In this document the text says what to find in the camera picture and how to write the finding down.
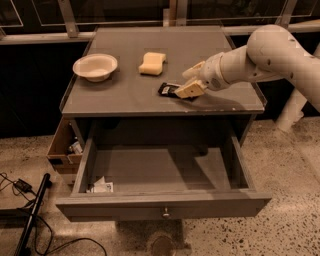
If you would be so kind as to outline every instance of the sponge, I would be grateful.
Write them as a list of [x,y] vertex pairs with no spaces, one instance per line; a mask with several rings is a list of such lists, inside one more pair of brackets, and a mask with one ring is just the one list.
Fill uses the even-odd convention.
[[143,63],[139,66],[140,74],[158,76],[162,73],[162,63],[166,60],[166,54],[147,52],[143,56]]

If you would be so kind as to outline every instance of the bowl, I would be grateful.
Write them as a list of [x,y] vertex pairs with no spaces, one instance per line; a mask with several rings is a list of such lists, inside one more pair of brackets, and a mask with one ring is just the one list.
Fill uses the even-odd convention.
[[73,72],[91,82],[106,80],[117,68],[118,61],[107,54],[90,54],[73,64]]

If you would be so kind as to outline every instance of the drawer handle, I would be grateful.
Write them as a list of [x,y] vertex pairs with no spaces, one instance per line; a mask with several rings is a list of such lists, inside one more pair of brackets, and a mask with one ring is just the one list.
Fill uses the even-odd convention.
[[164,208],[164,213],[162,214],[162,217],[164,218],[164,219],[170,219],[171,218],[171,215],[170,215],[170,213],[168,212],[168,208],[166,207],[166,208]]

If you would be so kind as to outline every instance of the cardboard box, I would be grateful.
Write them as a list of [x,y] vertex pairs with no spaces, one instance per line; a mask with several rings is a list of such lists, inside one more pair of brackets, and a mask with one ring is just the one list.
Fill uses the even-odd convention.
[[81,154],[68,154],[68,148],[74,142],[74,137],[69,120],[62,118],[47,154],[52,167],[67,184],[74,183],[82,157]]

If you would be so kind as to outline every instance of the black stand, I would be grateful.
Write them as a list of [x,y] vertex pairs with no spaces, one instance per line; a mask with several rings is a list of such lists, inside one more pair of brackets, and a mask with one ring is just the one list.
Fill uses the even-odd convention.
[[40,188],[38,190],[38,193],[35,199],[34,206],[32,207],[31,212],[28,214],[29,217],[25,223],[17,250],[14,254],[15,256],[29,256],[31,254],[30,248],[27,248],[27,243],[28,243],[33,225],[37,219],[37,214],[40,209],[43,196],[46,192],[46,189],[50,187],[51,184],[52,183],[50,181],[50,174],[46,173],[42,179]]

